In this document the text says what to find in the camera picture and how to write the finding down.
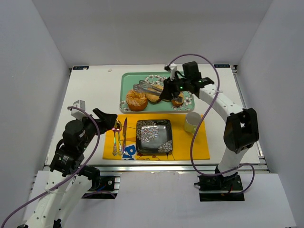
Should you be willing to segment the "orange sugared bundt cake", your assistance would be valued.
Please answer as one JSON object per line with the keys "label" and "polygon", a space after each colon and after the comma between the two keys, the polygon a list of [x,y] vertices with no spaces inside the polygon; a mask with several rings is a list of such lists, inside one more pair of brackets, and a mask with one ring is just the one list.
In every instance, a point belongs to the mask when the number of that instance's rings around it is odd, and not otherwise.
{"label": "orange sugared bundt cake", "polygon": [[126,95],[126,102],[131,111],[143,111],[148,105],[145,93],[138,93],[130,90]]}

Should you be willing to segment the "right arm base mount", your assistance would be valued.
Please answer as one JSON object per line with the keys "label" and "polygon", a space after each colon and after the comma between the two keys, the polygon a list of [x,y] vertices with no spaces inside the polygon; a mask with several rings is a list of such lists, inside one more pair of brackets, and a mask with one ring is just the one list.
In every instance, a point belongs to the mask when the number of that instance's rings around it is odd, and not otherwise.
{"label": "right arm base mount", "polygon": [[240,175],[236,173],[232,177],[198,176],[198,182],[194,187],[199,190],[200,202],[228,202],[244,201],[243,185]]}

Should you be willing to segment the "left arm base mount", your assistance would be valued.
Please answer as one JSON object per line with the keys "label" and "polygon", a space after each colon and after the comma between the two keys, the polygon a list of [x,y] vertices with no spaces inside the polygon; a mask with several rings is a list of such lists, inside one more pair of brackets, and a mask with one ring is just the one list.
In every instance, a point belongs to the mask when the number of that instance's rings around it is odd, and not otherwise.
{"label": "left arm base mount", "polygon": [[112,199],[117,196],[115,193],[118,190],[115,187],[118,182],[116,179],[118,176],[113,175],[101,175],[98,168],[92,166],[85,166],[78,176],[85,176],[91,183],[91,188],[88,193],[82,196],[83,199]]}

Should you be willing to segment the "silver metal tongs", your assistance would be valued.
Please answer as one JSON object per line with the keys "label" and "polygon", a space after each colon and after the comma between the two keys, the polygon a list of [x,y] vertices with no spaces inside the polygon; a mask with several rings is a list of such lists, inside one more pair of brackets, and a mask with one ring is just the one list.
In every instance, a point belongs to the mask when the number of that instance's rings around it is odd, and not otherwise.
{"label": "silver metal tongs", "polygon": [[152,103],[171,101],[180,105],[184,102],[183,94],[167,81],[163,83],[163,87],[157,87],[144,80],[140,80],[139,83],[133,85],[133,91],[146,95],[147,99]]}

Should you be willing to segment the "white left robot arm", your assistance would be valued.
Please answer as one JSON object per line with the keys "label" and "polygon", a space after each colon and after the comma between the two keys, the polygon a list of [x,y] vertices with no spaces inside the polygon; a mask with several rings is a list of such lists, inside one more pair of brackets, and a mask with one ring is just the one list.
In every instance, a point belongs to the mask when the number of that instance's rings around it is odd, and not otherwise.
{"label": "white left robot arm", "polygon": [[100,171],[87,165],[89,159],[84,152],[94,137],[99,138],[114,127],[117,115],[95,108],[94,119],[81,108],[69,109],[74,120],[65,125],[50,164],[45,191],[24,228],[62,228],[85,193],[100,185]]}

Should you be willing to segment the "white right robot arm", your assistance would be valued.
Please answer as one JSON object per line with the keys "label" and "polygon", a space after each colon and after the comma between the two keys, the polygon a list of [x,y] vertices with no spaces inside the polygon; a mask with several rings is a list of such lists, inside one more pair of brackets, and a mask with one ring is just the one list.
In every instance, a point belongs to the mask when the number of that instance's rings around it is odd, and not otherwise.
{"label": "white right robot arm", "polygon": [[257,113],[253,108],[245,109],[232,102],[220,91],[219,83],[214,83],[208,77],[202,78],[196,62],[188,62],[182,66],[182,78],[178,77],[176,64],[171,63],[164,67],[170,77],[163,82],[160,99],[172,100],[180,92],[188,91],[219,114],[226,124],[223,135],[226,148],[214,176],[233,176],[237,173],[245,153],[259,139]]}

